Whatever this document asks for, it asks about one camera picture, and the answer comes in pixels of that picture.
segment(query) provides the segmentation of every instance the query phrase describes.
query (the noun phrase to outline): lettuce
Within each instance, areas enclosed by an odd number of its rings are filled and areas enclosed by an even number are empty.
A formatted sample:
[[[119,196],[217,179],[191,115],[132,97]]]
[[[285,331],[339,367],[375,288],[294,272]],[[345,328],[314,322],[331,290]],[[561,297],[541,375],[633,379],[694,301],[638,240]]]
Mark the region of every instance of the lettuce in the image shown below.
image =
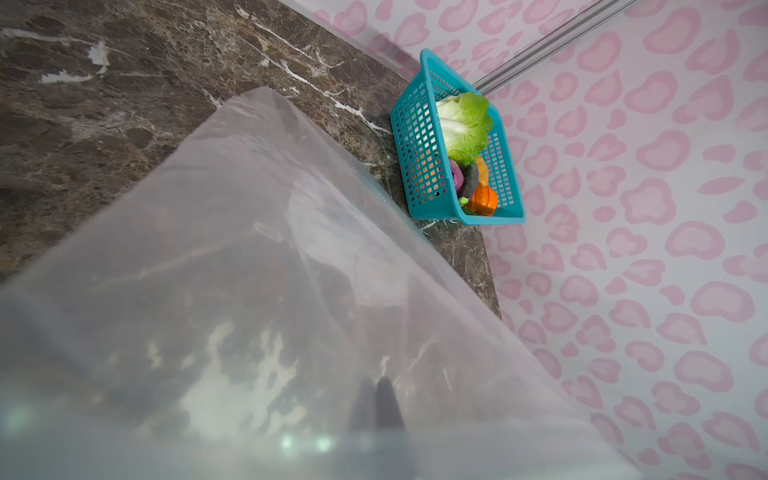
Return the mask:
[[[478,154],[488,146],[488,134],[493,128],[489,105],[487,98],[472,92],[437,102],[445,148],[461,167],[475,163]]]

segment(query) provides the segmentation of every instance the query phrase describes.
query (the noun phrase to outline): pink leopard print wallpaper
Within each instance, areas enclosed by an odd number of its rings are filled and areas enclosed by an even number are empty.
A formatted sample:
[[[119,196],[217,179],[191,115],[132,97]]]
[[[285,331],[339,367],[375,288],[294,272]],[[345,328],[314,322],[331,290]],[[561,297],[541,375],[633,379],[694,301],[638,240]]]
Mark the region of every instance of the pink leopard print wallpaper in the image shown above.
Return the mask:
[[[506,325],[648,478],[768,479],[768,2],[641,0],[493,96]]]
[[[474,83],[595,0],[280,0],[413,78],[429,48]]]

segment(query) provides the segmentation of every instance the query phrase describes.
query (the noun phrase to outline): brown marble countertop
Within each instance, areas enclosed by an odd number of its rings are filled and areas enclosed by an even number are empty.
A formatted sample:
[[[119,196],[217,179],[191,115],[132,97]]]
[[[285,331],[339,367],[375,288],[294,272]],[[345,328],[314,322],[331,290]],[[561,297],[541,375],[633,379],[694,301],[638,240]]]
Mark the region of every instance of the brown marble countertop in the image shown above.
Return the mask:
[[[41,0],[0,14],[0,281],[267,86],[404,210],[389,110],[408,82],[277,0]],[[417,226],[498,315],[480,229]]]

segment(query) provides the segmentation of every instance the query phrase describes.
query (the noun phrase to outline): transparent plastic sheet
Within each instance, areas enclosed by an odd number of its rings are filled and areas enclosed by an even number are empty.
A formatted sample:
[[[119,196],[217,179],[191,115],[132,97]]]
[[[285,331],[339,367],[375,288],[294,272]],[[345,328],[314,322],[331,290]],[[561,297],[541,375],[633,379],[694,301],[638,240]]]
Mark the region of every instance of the transparent plastic sheet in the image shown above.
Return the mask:
[[[637,478],[266,88],[13,279],[0,315],[3,478]]]

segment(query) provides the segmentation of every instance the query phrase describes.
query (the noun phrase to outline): plastic basket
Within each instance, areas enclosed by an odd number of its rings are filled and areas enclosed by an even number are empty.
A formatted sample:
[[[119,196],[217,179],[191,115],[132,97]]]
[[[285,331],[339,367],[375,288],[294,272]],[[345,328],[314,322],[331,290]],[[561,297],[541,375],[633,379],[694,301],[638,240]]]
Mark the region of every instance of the plastic basket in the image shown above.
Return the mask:
[[[389,115],[408,210],[417,220],[458,218],[467,225],[524,223],[525,209],[504,124],[493,105],[488,109],[493,129],[488,136],[488,148],[480,155],[488,165],[490,187],[498,195],[498,208],[493,217],[481,217],[465,214],[458,204],[435,103],[468,91],[479,94],[431,50],[422,50],[422,69]]]

